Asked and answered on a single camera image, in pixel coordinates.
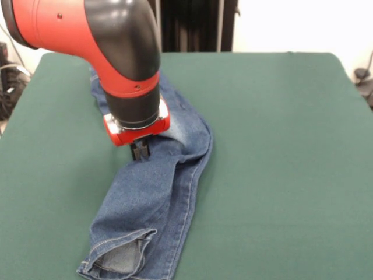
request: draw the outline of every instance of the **white wall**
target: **white wall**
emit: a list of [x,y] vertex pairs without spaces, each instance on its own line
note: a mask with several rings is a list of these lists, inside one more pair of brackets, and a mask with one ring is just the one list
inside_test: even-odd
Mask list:
[[368,64],[373,0],[240,0],[239,7],[234,51],[330,52],[350,78]]

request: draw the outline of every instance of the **black curtain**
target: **black curtain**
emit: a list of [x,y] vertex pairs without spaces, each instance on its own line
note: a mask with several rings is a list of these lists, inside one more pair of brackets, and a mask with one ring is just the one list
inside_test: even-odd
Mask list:
[[[231,51],[238,0],[224,1],[221,50]],[[149,0],[156,14],[156,0]],[[165,52],[216,51],[219,0],[160,0]]]

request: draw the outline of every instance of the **jeans hem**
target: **jeans hem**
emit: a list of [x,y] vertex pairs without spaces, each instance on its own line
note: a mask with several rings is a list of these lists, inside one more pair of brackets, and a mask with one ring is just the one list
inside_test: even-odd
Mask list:
[[[91,250],[89,256],[83,261],[77,273],[88,279],[88,280],[126,280],[131,279],[132,276],[137,274],[144,266],[144,250],[151,241],[153,235],[157,233],[156,229],[142,229],[127,234],[122,237],[107,239],[95,245]],[[142,245],[140,247],[140,260],[136,265],[136,268],[131,272],[114,271],[109,268],[102,267],[99,263],[99,259],[108,254],[110,251],[117,249],[123,245],[131,243],[135,240],[141,240]]]

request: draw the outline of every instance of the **blue denim jeans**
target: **blue denim jeans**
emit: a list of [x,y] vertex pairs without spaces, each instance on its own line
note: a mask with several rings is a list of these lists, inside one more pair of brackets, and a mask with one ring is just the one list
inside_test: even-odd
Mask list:
[[[92,95],[108,113],[91,69]],[[149,140],[148,160],[121,168],[91,227],[91,250],[78,268],[87,279],[171,279],[191,225],[198,181],[212,151],[212,132],[161,74],[171,127]]]

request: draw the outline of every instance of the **green cloth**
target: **green cloth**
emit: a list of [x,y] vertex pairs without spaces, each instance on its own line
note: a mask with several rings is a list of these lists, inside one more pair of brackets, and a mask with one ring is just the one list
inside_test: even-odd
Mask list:
[[[176,280],[373,279],[373,118],[330,54],[164,54],[214,130]],[[81,279],[117,170],[87,62],[43,56],[0,140],[0,278]]]

